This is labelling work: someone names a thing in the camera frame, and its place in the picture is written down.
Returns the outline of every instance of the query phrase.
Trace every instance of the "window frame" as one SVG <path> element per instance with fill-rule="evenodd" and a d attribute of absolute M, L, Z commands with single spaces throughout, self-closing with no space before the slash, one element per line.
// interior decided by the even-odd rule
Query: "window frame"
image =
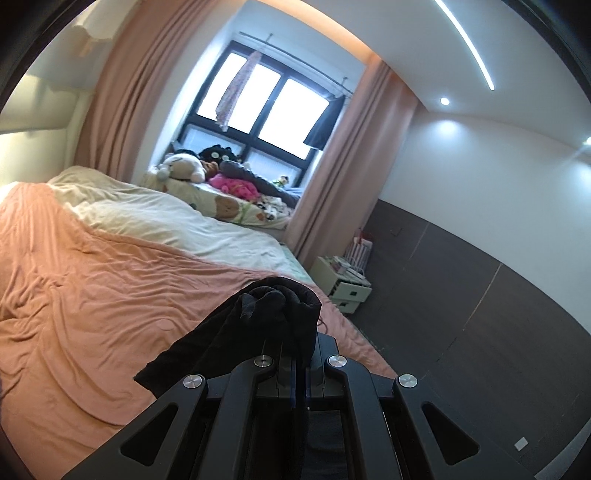
<path fill-rule="evenodd" d="M 314 148 L 310 148 L 310 151 L 308 152 L 306 158 L 302 159 L 297 155 L 288 152 L 287 150 L 283 150 L 282 148 L 277 147 L 276 145 L 261 140 L 260 138 L 258 138 L 258 135 L 261 133 L 261 129 L 265 125 L 265 122 L 267 121 L 267 118 L 271 113 L 271 109 L 275 105 L 275 100 L 277 100 L 277 97 L 283 90 L 283 87 L 285 86 L 287 80 L 293 79 L 296 82 L 301 83 L 302 85 L 308 87 L 310 90 L 316 92 L 318 95 L 324 97 L 328 101 L 331 101 L 335 98 L 335 96 L 330 91 L 320 86 L 313 80 L 309 79 L 305 75 L 301 74 L 300 72 L 297 72 L 291 67 L 288 67 L 284 63 L 281 63 L 280 61 L 263 54 L 262 59 L 259 63 L 264 67 L 267 67 L 279 73 L 281 77 L 275 85 L 275 88 L 273 88 L 273 91 L 269 95 L 269 98 L 265 102 L 265 105 L 263 106 L 256 121 L 254 122 L 250 133 L 244 133 L 232 127 L 229 127 L 227 132 L 222 132 L 222 130 L 219 128 L 219 126 L 215 123 L 214 120 L 197 114 L 197 111 L 199 110 L 199 107 L 203 99 L 207 95 L 207 92 L 209 91 L 209 88 L 211 87 L 214 78 L 216 77 L 219 70 L 222 68 L 222 65 L 225 63 L 229 55 L 231 53 L 236 53 L 238 55 L 248 57 L 254 51 L 254 48 L 247 47 L 246 45 L 238 43 L 237 41 L 230 42 L 226 50 L 222 53 L 218 61 L 215 63 L 212 71 L 207 76 L 205 82 L 199 90 L 199 93 L 195 97 L 195 101 L 193 102 L 189 114 L 187 115 L 187 118 L 183 123 L 183 127 L 179 132 L 177 141 L 182 144 L 181 140 L 185 137 L 187 129 L 190 127 L 190 125 L 203 128 L 210 132 L 214 132 L 217 135 L 227 137 L 229 140 L 240 142 L 241 144 L 243 144 L 244 147 L 240 152 L 240 155 L 244 159 L 248 157 L 248 154 L 251 152 L 251 150 L 255 149 L 260 150 L 261 152 L 275 157 L 281 161 L 284 161 L 285 163 L 295 168 L 299 168 L 300 174 L 292 182 L 292 185 L 297 187 L 300 185 L 302 179 L 304 178 L 304 175 L 306 174 L 306 171 L 312 164 L 312 161 L 316 156 L 317 150 L 315 150 Z"/>

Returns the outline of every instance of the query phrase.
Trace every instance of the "black towel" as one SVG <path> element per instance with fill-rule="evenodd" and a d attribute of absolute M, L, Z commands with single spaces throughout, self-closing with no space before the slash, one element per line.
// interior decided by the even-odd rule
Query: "black towel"
<path fill-rule="evenodd" d="M 134 380 L 159 397 L 185 375 L 214 378 L 230 373 L 260 355 L 265 339 L 281 340 L 284 349 L 307 366 L 321 306 L 314 292 L 294 280 L 255 281 L 159 354 Z"/>
<path fill-rule="evenodd" d="M 331 100 L 329 104 L 320 115 L 320 118 L 316 121 L 310 133 L 304 140 L 304 144 L 308 145 L 317 150 L 324 150 L 326 143 L 330 138 L 330 134 L 335 128 L 336 121 L 339 119 L 340 111 L 343 109 L 345 104 L 345 96 L 342 95 L 334 100 Z"/>

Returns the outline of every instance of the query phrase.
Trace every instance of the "drawer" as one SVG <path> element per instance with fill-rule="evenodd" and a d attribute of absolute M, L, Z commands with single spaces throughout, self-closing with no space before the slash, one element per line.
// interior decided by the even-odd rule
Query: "drawer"
<path fill-rule="evenodd" d="M 355 310 L 357 310 L 357 307 L 360 303 L 358 301 L 339 300 L 332 297 L 330 297 L 330 301 L 334 303 L 342 313 L 353 313 Z"/>
<path fill-rule="evenodd" d="M 352 283 L 341 282 L 330 297 L 338 300 L 352 300 L 361 302 L 365 301 L 367 297 L 369 297 L 370 293 L 371 288 L 362 287 L 361 285 L 353 285 Z"/>

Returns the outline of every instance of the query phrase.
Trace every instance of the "bolt head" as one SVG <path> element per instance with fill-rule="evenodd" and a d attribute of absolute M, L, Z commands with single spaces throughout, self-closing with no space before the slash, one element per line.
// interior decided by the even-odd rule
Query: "bolt head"
<path fill-rule="evenodd" d="M 183 379 L 183 385 L 186 388 L 197 388 L 197 387 L 201 387 L 201 384 L 202 383 L 203 383 L 203 377 L 201 375 L 197 375 L 197 374 L 187 375 Z"/>
<path fill-rule="evenodd" d="M 255 365 L 258 367 L 270 367 L 273 364 L 271 355 L 259 355 L 255 358 Z"/>
<path fill-rule="evenodd" d="M 333 355 L 329 357 L 329 364 L 333 367 L 341 368 L 347 364 L 347 359 L 342 355 Z"/>
<path fill-rule="evenodd" d="M 417 377 L 411 374 L 404 374 L 398 377 L 398 383 L 404 388 L 414 388 L 418 384 Z"/>

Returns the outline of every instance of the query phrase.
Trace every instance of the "electrical outlet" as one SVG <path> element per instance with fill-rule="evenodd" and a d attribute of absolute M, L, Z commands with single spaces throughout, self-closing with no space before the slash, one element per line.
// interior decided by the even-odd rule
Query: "electrical outlet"
<path fill-rule="evenodd" d="M 518 452 L 520 452 L 527 445 L 527 443 L 528 442 L 525 439 L 525 437 L 521 437 L 519 440 L 517 440 L 517 443 L 515 444 L 515 448 L 517 449 Z"/>

